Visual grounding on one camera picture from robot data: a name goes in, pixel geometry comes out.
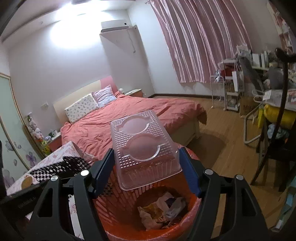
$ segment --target dark wooden chair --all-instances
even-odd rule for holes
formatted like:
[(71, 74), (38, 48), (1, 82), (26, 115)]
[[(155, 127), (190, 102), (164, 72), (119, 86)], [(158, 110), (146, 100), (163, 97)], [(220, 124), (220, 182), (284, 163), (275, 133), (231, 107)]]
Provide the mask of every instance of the dark wooden chair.
[[(296, 162), (296, 120), (293, 124), (293, 127), (289, 133), (289, 138), (285, 142), (283, 140), (276, 140), (276, 134), (279, 130), (280, 123), (283, 117), (285, 110), (287, 92), (288, 92), (288, 63), (296, 62), (296, 54), (287, 55), (282, 49), (276, 49), (276, 56), (284, 63), (284, 85), (283, 85), (283, 94), (281, 98), (281, 106), (279, 109), (279, 115), (277, 117), (276, 126), (271, 139), (267, 137), (268, 124), (269, 122), (265, 120), (259, 142), (256, 147), (257, 153), (259, 153), (258, 160), (258, 169), (251, 181), (251, 185), (255, 184), (256, 179), (261, 173), (263, 167), (265, 166), (268, 159), (274, 159), (277, 161), (287, 162), (290, 161)], [(296, 174), (296, 164), (290, 170), (289, 174), (282, 182), (279, 187), (279, 191), (284, 191), (286, 189), (286, 184), (295, 176)]]

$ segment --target floor skirting board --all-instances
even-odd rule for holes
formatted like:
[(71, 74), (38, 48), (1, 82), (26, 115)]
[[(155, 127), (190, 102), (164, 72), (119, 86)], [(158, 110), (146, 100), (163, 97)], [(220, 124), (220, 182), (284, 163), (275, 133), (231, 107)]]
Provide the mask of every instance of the floor skirting board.
[(196, 95), (196, 94), (153, 94), (150, 95), (148, 98), (153, 98), (155, 96), (175, 96), (175, 97), (195, 97), (195, 98), (206, 98), (206, 99), (211, 99), (212, 96), (211, 95)]

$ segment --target wall socket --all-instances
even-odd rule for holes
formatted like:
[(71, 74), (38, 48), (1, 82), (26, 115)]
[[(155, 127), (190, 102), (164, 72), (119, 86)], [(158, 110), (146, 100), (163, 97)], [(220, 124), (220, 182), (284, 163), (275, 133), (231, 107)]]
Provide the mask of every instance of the wall socket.
[(45, 102), (42, 106), (41, 106), (43, 109), (46, 109), (46, 108), (48, 108), (48, 103), (47, 102)]

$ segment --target bed frame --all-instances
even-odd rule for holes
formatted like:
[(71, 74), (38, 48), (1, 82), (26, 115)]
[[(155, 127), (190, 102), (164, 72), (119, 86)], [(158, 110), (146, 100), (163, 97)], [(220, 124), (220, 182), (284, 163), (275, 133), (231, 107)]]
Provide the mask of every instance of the bed frame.
[[(85, 95), (93, 91), (99, 91), (108, 85), (111, 85), (113, 93), (118, 91), (116, 85), (113, 82), (112, 77), (109, 76), (104, 79), (95, 81), (87, 86), (84, 86), (83, 88), (71, 93), (70, 95), (54, 103), (54, 109), (57, 113), (60, 123), (64, 125), (65, 122), (69, 121), (65, 113), (65, 108), (72, 105), (75, 101), (81, 99)], [(179, 143), (183, 146), (187, 146), (193, 138), (200, 137), (200, 126), (198, 119), (196, 118), (181, 126), (170, 136), (172, 137), (172, 140), (174, 142)]]

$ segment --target yellow bag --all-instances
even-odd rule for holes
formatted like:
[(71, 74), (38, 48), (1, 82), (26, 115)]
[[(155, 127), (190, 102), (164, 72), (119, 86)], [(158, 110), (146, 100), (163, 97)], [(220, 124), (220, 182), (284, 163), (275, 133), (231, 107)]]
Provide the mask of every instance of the yellow bag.
[[(271, 105), (265, 105), (264, 116), (272, 123), (276, 123), (279, 115), (279, 108)], [(296, 119), (296, 112), (291, 110), (285, 110), (283, 118), (281, 120), (281, 127), (284, 129), (292, 129), (294, 121)]]
[(259, 129), (261, 129), (263, 127), (264, 121), (265, 121), (264, 108), (263, 108), (263, 106), (260, 106), (259, 113), (258, 113), (258, 128)]

